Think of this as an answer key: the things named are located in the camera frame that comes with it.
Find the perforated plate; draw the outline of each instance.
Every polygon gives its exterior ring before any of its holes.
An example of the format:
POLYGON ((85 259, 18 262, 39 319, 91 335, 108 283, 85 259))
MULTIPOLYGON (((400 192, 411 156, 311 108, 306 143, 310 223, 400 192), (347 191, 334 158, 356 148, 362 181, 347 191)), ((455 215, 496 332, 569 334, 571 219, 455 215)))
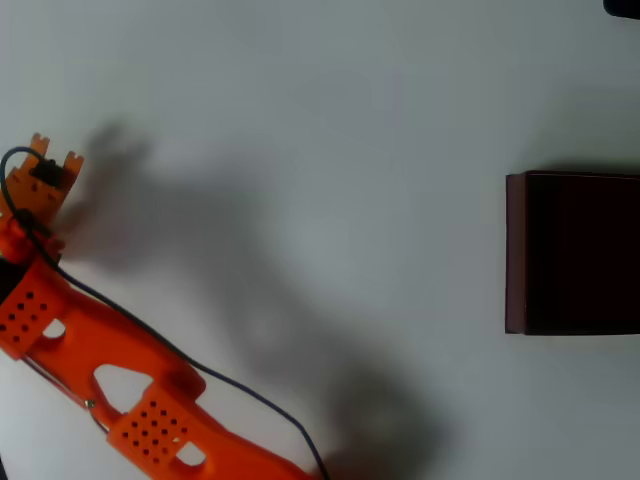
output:
POLYGON ((184 447, 189 414, 153 383, 142 400, 113 426, 108 441, 140 468, 162 470, 184 447))
POLYGON ((12 358, 22 357, 42 335, 60 309, 50 289, 27 273, 0 306, 0 346, 12 358))

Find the black cable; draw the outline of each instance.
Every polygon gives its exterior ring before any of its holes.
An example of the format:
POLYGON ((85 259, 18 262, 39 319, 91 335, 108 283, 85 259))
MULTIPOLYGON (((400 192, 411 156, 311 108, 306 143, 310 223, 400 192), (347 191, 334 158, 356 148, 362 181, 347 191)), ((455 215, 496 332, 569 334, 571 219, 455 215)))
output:
POLYGON ((232 387, 237 388, 238 390, 240 390, 240 391, 246 393, 247 395, 253 397, 254 399, 259 401, 260 403, 266 405, 271 410, 273 410, 274 412, 276 412, 279 415, 281 415, 282 417, 284 417, 289 423, 291 423, 293 426, 295 426, 300 431, 302 436, 304 437, 305 442, 309 446, 309 449, 311 450, 311 453, 313 454, 313 457, 314 457, 316 463, 318 464, 318 469, 320 470, 320 473, 322 475, 323 480, 331 480, 331 477, 329 476, 329 472, 327 472, 327 469, 326 469, 326 467, 324 465, 324 462, 322 461, 322 458, 320 457, 320 453, 318 453, 318 449, 316 448, 315 444, 313 443, 313 440, 311 440, 311 436, 309 435, 307 430, 304 428, 304 426, 295 417, 293 417, 290 413, 288 413, 282 407, 279 407, 278 405, 273 403, 271 400, 263 397, 258 392, 256 392, 255 390, 251 389, 250 387, 238 382, 237 380, 234 380, 234 379, 232 379, 230 377, 227 377, 226 375, 224 375, 224 374, 222 374, 220 372, 217 372, 216 370, 213 370, 213 369, 207 367, 206 365, 203 365, 202 363, 198 362, 197 360, 194 360, 189 355, 187 355, 185 352, 183 352, 178 347, 176 347, 169 340, 167 340, 165 337, 163 337, 162 334, 160 334, 158 331, 156 331, 153 327, 151 327, 150 325, 146 324, 143 320, 141 320, 140 318, 135 316, 133 313, 128 311, 126 308, 118 305, 113 300, 109 299, 108 297, 106 297, 105 295, 101 294, 100 292, 94 290, 90 286, 85 285, 80 280, 77 280, 76 278, 72 277, 67 272, 65 272, 62 268, 60 268, 60 266, 58 265, 56 260, 54 260, 51 257, 51 255, 49 255, 49 252, 47 252, 47 249, 44 247, 44 245, 42 243, 40 243, 40 240, 38 240, 38 237, 36 237, 36 235, 33 233, 33 228, 34 227, 32 225, 32 222, 28 221, 24 217, 24 215, 23 215, 24 212, 21 212, 16 208, 16 205, 13 203, 13 200, 11 199, 11 195, 9 194, 9 189, 7 188, 7 179, 6 179, 5 170, 6 170, 7 162, 16 153, 28 153, 30 155, 33 155, 39 162, 46 162, 47 160, 40 153, 38 153, 37 151, 35 151, 32 148, 29 148, 29 147, 14 147, 14 148, 12 148, 7 153, 5 153, 4 156, 2 157, 2 160, 0 160, 0 189, 2 190, 2 195, 4 196, 4 200, 7 203, 7 206, 9 207, 9 210, 11 210, 11 214, 16 219, 16 221, 20 224, 22 229, 25 231, 25 234, 27 235, 27 238, 31 241, 31 243, 33 243, 33 246, 36 248, 36 250, 38 251, 38 253, 42 257, 42 259, 45 261, 45 263, 49 266, 49 268, 51 268, 53 271, 55 271, 58 275, 60 275, 62 278, 64 278, 71 285, 75 286, 76 288, 79 288, 80 290, 82 290, 86 294, 91 295, 93 298, 95 298, 97 300, 100 300, 102 303, 104 303, 105 305, 111 307, 116 312, 118 312, 121 315, 124 315, 125 317, 127 317, 134 324, 136 324, 137 326, 142 328, 145 332, 147 332, 153 338, 158 340, 161 344, 163 344, 165 347, 167 347, 169 350, 171 350, 173 353, 175 353, 178 357, 182 358, 184 361, 186 361, 187 363, 191 364, 193 367, 195 367, 198 370, 206 373, 207 375, 211 375, 212 377, 217 378, 218 380, 221 380, 224 383, 227 383, 228 385, 231 385, 232 387))

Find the orange bracket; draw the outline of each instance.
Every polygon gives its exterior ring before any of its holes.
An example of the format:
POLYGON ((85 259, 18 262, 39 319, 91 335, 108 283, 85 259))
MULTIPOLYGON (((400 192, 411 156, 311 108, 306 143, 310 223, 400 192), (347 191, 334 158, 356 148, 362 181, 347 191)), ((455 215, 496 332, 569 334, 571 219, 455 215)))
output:
MULTIPOLYGON (((34 136, 31 145, 44 153, 48 142, 34 136)), ((11 172, 9 192, 18 208, 30 209, 48 224, 73 185, 82 158, 67 157, 65 180, 58 188, 34 181, 33 161, 29 157, 11 172)), ((154 479, 311 480, 291 462, 214 420, 196 404, 206 384, 188 363, 122 314, 72 288, 31 252, 4 202, 0 211, 5 266, 15 269, 17 263, 22 268, 21 278, 0 304, 0 348, 16 360, 35 363, 72 400, 90 409, 109 430, 113 447, 154 479), (48 338, 43 332, 54 319, 65 325, 65 333, 48 338), (95 371, 106 364, 153 378, 129 413, 109 404, 95 378, 95 371), (188 442, 206 455, 202 464, 189 466, 176 456, 188 442)), ((60 247, 54 240, 47 245, 53 251, 60 247)))

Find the dark brown box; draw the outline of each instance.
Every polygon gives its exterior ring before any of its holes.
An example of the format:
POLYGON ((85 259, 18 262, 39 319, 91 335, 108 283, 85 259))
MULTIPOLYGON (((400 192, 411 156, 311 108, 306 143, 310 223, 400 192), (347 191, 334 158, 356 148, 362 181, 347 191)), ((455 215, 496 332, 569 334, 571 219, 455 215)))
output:
POLYGON ((507 333, 640 333, 640 176, 507 176, 507 333))

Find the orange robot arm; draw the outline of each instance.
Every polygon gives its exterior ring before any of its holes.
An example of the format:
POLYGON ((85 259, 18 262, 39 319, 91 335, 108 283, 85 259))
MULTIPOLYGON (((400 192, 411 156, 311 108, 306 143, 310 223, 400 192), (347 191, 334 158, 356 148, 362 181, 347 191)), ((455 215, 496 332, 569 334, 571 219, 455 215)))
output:
MULTIPOLYGON (((44 156, 48 140, 34 136, 31 147, 44 156)), ((70 153, 64 167, 40 171, 29 156, 7 178, 16 207, 48 225, 60 208, 82 165, 70 153)), ((284 460, 226 430, 196 399, 206 388, 183 358, 107 305, 79 292, 36 255, 24 231, 0 200, 0 348, 47 375, 72 400, 90 409, 108 429, 109 443, 154 479, 311 480, 284 460), (43 335, 58 319, 59 338, 43 335), (107 401, 95 378, 110 364, 153 378, 139 403, 120 413, 107 401), (188 443, 206 456, 197 466, 177 453, 188 443)), ((61 244, 39 233, 52 256, 61 244)))

